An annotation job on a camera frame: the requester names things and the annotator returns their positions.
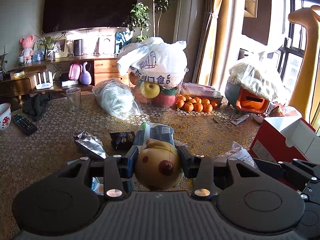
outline pink teddy bear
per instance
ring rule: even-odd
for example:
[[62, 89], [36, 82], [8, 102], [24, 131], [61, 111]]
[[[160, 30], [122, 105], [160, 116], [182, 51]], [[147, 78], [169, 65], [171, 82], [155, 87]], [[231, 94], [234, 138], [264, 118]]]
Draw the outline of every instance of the pink teddy bear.
[[32, 62], [32, 55], [33, 55], [33, 49], [31, 49], [32, 47], [32, 43], [33, 43], [33, 36], [29, 36], [27, 38], [21, 38], [20, 43], [22, 45], [23, 51], [21, 52], [21, 56], [24, 57], [24, 62], [25, 63], [31, 63]]

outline white router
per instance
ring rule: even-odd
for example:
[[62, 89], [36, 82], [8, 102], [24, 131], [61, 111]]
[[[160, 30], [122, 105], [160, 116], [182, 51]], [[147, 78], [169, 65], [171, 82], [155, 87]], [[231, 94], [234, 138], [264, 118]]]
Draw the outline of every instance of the white router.
[[43, 73], [44, 83], [42, 83], [42, 81], [41, 81], [41, 74], [40, 73], [38, 73], [38, 78], [39, 78], [40, 84], [38, 84], [36, 75], [33, 76], [33, 79], [34, 79], [35, 85], [36, 85], [36, 89], [45, 89], [45, 88], [50, 88], [50, 87], [53, 86], [53, 77], [52, 77], [52, 72], [51, 71], [48, 71], [49, 82], [47, 82], [47, 78], [45, 76], [45, 72]]

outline round plush toy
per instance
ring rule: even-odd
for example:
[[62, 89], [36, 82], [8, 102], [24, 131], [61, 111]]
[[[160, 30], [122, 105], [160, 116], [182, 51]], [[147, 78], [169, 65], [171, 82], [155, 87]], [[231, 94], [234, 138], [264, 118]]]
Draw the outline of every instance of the round plush toy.
[[134, 173], [149, 190], [174, 187], [183, 177], [177, 149], [170, 143], [148, 139], [146, 149], [139, 153]]
[[33, 44], [33, 36], [29, 36], [27, 38], [21, 38], [20, 43], [22, 45], [23, 51], [21, 52], [20, 56], [23, 56], [25, 63], [31, 63], [32, 62], [32, 56], [33, 56], [33, 49], [31, 49]]

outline black speaker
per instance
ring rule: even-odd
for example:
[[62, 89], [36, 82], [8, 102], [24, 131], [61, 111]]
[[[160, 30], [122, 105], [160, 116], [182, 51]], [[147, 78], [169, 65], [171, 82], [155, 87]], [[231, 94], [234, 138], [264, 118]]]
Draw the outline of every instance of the black speaker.
[[83, 55], [83, 39], [73, 41], [73, 55], [76, 57]]

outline pink backpack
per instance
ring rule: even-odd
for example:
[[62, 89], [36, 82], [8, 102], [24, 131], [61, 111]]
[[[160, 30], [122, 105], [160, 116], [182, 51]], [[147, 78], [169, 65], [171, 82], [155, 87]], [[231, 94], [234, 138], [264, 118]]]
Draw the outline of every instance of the pink backpack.
[[70, 66], [68, 78], [71, 80], [78, 80], [81, 72], [82, 65], [80, 64], [80, 62], [73, 63]]

